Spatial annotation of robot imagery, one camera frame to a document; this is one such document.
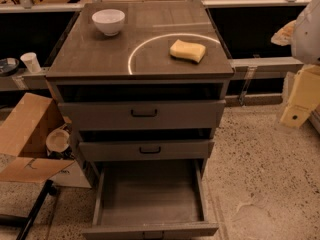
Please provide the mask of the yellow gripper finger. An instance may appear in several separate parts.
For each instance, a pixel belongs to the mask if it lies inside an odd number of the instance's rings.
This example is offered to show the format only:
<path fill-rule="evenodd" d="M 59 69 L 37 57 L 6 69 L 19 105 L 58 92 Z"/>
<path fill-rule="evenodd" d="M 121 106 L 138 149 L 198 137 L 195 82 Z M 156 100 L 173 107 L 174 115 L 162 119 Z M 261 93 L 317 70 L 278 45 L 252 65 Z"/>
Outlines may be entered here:
<path fill-rule="evenodd" d="M 299 107 L 287 105 L 280 117 L 280 123 L 283 126 L 298 129 L 310 117 L 311 112 Z"/>
<path fill-rule="evenodd" d="M 296 24 L 296 21 L 293 20 L 287 23 L 286 25 L 284 25 L 272 36 L 271 42 L 279 46 L 290 45 L 295 24 Z"/>

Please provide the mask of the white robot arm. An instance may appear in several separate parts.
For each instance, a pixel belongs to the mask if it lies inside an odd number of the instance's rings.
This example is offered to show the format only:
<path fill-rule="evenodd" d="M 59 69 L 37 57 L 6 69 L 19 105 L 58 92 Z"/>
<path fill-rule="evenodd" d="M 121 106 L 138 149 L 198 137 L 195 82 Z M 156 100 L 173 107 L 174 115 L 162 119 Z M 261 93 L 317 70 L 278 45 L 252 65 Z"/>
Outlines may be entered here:
<path fill-rule="evenodd" d="M 279 123 L 297 129 L 320 104 L 320 0 L 312 0 L 293 20 L 278 30 L 271 42 L 291 46 L 292 57 L 304 66 L 296 73 Z"/>

